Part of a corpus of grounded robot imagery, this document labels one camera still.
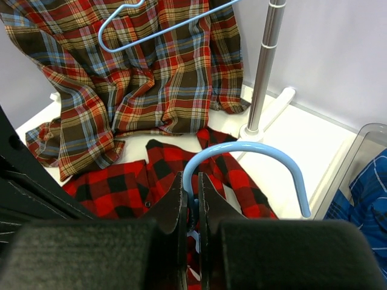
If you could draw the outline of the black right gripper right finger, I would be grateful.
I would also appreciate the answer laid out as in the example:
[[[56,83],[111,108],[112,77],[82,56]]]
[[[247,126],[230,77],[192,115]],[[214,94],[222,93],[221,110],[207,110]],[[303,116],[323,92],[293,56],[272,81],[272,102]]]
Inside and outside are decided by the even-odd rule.
[[[246,217],[221,196],[205,173],[198,175],[198,225],[200,230],[200,275],[202,289],[229,289],[220,223]]]

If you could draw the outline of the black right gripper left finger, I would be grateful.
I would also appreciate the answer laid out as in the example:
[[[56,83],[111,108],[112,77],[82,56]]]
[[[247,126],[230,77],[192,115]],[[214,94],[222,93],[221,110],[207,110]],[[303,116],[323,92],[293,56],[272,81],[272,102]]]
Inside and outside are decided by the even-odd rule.
[[[187,194],[183,189],[182,173],[175,175],[168,192],[159,201],[160,229],[164,233],[162,270],[163,289],[187,289]]]

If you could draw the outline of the blue hanger holding red shirt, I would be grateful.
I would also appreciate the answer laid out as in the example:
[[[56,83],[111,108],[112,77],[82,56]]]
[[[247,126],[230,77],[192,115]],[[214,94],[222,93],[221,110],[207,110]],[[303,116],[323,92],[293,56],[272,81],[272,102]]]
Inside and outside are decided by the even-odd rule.
[[[192,176],[197,175],[200,170],[208,174],[215,188],[219,190],[221,198],[225,198],[223,184],[231,187],[235,191],[242,213],[247,217],[276,218],[266,195],[261,192],[250,175],[230,154],[233,151],[246,151],[248,153],[253,152],[266,155],[285,166],[293,178],[301,215],[305,218],[311,216],[302,172],[299,166],[288,155],[274,147],[256,142],[231,141],[216,144],[195,154],[183,170],[182,185],[184,192],[187,193],[188,208],[187,236],[193,238],[197,253],[200,252],[199,234],[196,230],[199,217],[199,202],[196,193],[198,189],[192,187],[192,183],[197,182],[197,180],[192,179]]]

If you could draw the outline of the red black checked shirt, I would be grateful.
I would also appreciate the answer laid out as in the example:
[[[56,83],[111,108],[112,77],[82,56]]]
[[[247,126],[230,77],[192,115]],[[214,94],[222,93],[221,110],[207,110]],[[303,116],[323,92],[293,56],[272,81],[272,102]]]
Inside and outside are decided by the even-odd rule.
[[[175,175],[194,156],[155,139],[146,144],[146,152],[147,160],[73,176],[63,189],[99,218],[139,218],[167,193]],[[198,174],[192,176],[197,189]]]

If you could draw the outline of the blue plaid shirt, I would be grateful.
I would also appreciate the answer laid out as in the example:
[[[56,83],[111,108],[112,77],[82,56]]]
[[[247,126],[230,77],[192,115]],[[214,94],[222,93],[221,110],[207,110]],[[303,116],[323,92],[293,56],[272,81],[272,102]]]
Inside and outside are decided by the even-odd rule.
[[[354,224],[366,237],[386,278],[386,150],[360,171],[349,190],[352,200],[338,190],[324,218]]]

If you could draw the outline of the light blue hanger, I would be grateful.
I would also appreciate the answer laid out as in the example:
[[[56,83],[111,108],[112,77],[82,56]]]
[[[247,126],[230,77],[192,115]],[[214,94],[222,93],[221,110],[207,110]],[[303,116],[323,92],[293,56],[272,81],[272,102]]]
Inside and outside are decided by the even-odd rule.
[[[210,8],[209,1],[138,1],[121,4],[106,17],[97,32],[97,43],[107,53],[118,53],[176,30],[216,12],[232,12],[236,1]]]

